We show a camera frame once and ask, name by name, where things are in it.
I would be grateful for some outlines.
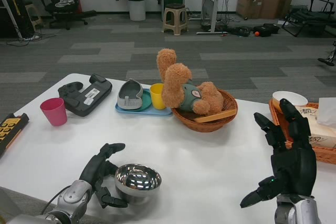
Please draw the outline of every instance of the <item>orange tray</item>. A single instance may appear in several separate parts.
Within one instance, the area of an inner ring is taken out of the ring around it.
[[[288,125],[284,115],[277,111],[277,109],[272,104],[272,99],[269,101],[269,110],[271,111],[273,122],[275,125],[280,125],[282,128],[283,134],[287,140],[286,147],[290,149],[292,147],[293,139],[289,136]],[[308,103],[307,106],[318,109],[318,103]],[[325,147],[314,147],[313,149],[316,154],[316,159],[321,162],[334,164],[336,165],[336,149],[325,148]]]

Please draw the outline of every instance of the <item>wicker basket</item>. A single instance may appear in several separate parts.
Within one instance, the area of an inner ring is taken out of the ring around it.
[[[238,112],[238,104],[234,97],[230,95],[228,92],[224,90],[218,89],[218,91],[222,94],[224,98],[224,104],[223,104],[223,111],[225,110],[233,110],[236,109]],[[184,112],[179,109],[172,109],[174,115],[189,129],[193,131],[198,132],[213,132],[219,130],[221,127],[223,127],[225,124],[231,122],[237,115],[229,116],[228,118],[223,118],[220,120],[216,120],[213,122],[208,123],[196,123],[194,118],[199,117],[199,115],[196,115],[192,112]]]
[[[308,103],[307,106],[310,106],[316,109],[319,108],[318,103]],[[273,106],[272,99],[269,101],[269,109],[271,111],[274,123],[276,125],[280,125],[280,127],[282,128],[282,131],[287,140],[286,147],[291,148],[293,139],[289,136],[289,132],[288,132],[289,123],[286,121],[284,115],[280,113],[279,111],[277,111],[277,109]],[[336,149],[325,148],[325,147],[315,147],[315,146],[313,146],[313,149],[315,151],[316,159],[318,161],[336,165]]]

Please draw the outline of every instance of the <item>white pot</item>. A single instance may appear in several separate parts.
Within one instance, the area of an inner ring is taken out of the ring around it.
[[[130,18],[132,21],[141,21],[146,19],[145,0],[142,1],[128,0],[128,8],[130,11]]]

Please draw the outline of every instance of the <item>desk leg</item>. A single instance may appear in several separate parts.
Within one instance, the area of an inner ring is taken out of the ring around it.
[[[199,31],[196,34],[227,34],[225,31],[215,31],[217,23],[218,0],[214,0],[214,8],[212,10],[211,29],[210,31]]]
[[[22,35],[21,35],[20,31],[19,31],[19,28],[17,26],[16,20],[15,20],[15,18],[13,16],[13,13],[12,13],[12,10],[10,9],[10,7],[9,7],[9,5],[7,3],[7,0],[2,0],[2,3],[4,3],[4,6],[6,7],[6,9],[8,11],[8,14],[11,17],[12,23],[14,25],[14,28],[15,28],[16,32],[17,32],[17,36],[19,36],[19,38],[22,39]]]
[[[205,0],[202,0],[201,17],[200,18],[190,18],[189,20],[203,20],[204,19],[204,12],[203,12],[204,3],[205,3]]]

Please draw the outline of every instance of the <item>brown teddy bear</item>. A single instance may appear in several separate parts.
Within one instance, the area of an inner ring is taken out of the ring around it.
[[[162,100],[167,107],[195,112],[199,115],[213,115],[222,111],[223,96],[212,82],[192,84],[192,73],[182,63],[176,63],[172,49],[162,49],[156,59],[164,83]]]

